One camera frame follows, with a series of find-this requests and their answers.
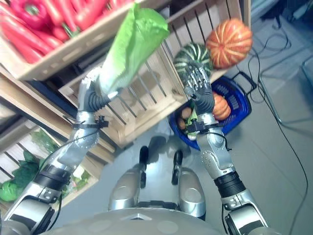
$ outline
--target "blue basket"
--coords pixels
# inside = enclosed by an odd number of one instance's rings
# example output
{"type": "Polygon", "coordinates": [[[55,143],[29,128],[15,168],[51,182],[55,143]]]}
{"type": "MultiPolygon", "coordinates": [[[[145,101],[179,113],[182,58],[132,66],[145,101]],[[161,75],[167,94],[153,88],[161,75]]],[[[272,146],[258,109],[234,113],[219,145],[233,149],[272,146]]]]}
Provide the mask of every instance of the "blue basket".
{"type": "MultiPolygon", "coordinates": [[[[245,91],[237,83],[225,76],[212,83],[212,89],[217,94],[224,96],[231,109],[230,116],[220,122],[223,125],[222,131],[226,135],[251,113],[251,104],[245,91]]],[[[188,106],[190,106],[190,101],[170,114],[169,123],[175,135],[178,135],[187,145],[200,150],[197,142],[188,139],[177,127],[176,120],[180,117],[181,111],[188,106]]]]}

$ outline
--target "potato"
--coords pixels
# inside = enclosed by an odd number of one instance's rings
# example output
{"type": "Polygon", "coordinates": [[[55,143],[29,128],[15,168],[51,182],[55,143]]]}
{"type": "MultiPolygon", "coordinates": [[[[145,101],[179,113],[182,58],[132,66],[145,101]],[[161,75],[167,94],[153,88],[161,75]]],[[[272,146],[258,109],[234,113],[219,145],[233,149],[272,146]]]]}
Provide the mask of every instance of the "potato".
{"type": "Polygon", "coordinates": [[[178,118],[177,125],[180,130],[184,130],[186,128],[185,121],[181,118],[178,118]]]}
{"type": "Polygon", "coordinates": [[[181,118],[187,120],[191,116],[192,110],[191,108],[187,107],[184,108],[181,112],[181,118]]]}

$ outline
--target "green striped squash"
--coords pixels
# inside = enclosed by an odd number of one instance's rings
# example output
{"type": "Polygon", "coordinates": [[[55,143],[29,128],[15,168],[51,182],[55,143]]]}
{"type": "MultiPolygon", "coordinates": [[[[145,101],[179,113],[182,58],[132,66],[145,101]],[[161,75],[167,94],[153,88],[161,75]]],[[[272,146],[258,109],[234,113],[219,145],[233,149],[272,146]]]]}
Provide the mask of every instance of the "green striped squash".
{"type": "Polygon", "coordinates": [[[213,64],[211,61],[211,52],[205,47],[204,44],[189,43],[185,45],[175,56],[174,66],[183,84],[186,85],[185,75],[187,75],[186,67],[190,61],[203,64],[208,77],[211,76],[213,64]]]}

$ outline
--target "pumpkin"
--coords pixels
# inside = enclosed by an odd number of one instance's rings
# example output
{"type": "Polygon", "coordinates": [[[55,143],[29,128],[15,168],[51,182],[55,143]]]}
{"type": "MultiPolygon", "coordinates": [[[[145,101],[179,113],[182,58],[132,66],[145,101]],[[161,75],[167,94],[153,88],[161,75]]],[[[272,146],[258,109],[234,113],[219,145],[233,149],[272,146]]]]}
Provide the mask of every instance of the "pumpkin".
{"type": "Polygon", "coordinates": [[[226,69],[245,59],[252,47],[252,32],[239,19],[226,20],[211,32],[206,47],[214,67],[226,69]]]}
{"type": "Polygon", "coordinates": [[[187,81],[185,79],[188,77],[186,71],[188,62],[193,61],[201,63],[207,76],[211,76],[213,64],[210,55],[211,53],[205,45],[199,43],[189,43],[177,53],[174,58],[174,66],[184,86],[187,86],[187,81]]]}
{"type": "Polygon", "coordinates": [[[214,118],[218,121],[223,121],[226,118],[229,117],[230,115],[230,106],[228,105],[226,99],[213,92],[214,95],[214,101],[215,101],[215,105],[214,105],[214,109],[213,109],[213,115],[214,118]]]}

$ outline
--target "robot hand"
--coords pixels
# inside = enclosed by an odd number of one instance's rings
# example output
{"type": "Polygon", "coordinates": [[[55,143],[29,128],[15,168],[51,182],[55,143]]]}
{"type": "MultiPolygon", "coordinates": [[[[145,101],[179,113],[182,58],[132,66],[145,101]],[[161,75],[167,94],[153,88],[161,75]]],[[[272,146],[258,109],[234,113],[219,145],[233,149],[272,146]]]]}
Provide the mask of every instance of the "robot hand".
{"type": "Polygon", "coordinates": [[[202,67],[202,64],[189,62],[186,69],[184,91],[195,102],[198,115],[211,113],[214,108],[214,96],[210,84],[210,80],[202,67]]]}

